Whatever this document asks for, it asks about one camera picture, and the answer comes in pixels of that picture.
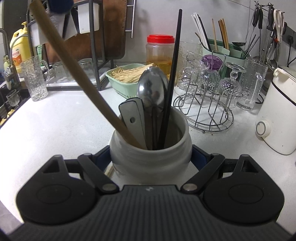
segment white countertop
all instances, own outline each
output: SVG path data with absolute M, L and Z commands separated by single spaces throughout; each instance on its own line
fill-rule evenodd
M 100 92 L 116 114 L 124 98 L 112 88 Z M 281 155 L 255 135 L 257 109 L 233 110 L 234 124 L 221 133 L 190 128 L 192 143 L 226 158 L 249 154 L 282 189 L 285 204 L 278 223 L 296 232 L 296 152 Z M 41 101 L 29 99 L 0 129 L 0 201 L 20 221 L 15 205 L 18 190 L 53 155 L 65 159 L 97 153 L 105 147 L 113 127 L 82 91 L 57 91 Z M 195 173 L 194 167 L 186 179 Z

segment black ribbed surface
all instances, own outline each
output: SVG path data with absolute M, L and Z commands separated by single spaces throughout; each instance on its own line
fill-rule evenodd
M 242 227 L 212 216 L 199 198 L 175 186 L 125 186 L 105 195 L 85 217 L 60 226 L 25 223 L 15 241 L 281 241 L 290 235 L 276 223 Z

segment black power cord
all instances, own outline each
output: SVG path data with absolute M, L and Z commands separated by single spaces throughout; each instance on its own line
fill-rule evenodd
M 291 54 L 291 47 L 292 47 L 292 44 L 294 43 L 294 39 L 292 36 L 288 36 L 288 43 L 289 43 L 289 55 L 288 55 L 288 62 L 287 62 L 287 67 L 289 67 L 289 65 L 294 61 L 296 60 L 296 57 L 290 61 L 290 54 Z

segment yellow liquid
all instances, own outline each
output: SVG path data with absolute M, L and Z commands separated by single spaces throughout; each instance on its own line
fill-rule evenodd
M 165 61 L 147 61 L 146 64 L 152 64 L 156 65 L 159 67 L 166 75 L 170 74 L 170 70 L 172 68 L 172 61 L 171 60 L 165 60 Z

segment wooden cutting board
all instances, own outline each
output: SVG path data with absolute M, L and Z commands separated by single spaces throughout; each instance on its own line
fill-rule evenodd
M 106 58 L 120 59 L 125 54 L 127 0 L 103 0 Z M 102 57 L 100 30 L 95 31 L 97 57 Z M 60 61 L 49 43 L 45 44 L 49 63 Z M 66 40 L 71 55 L 78 61 L 91 58 L 90 33 L 77 34 Z

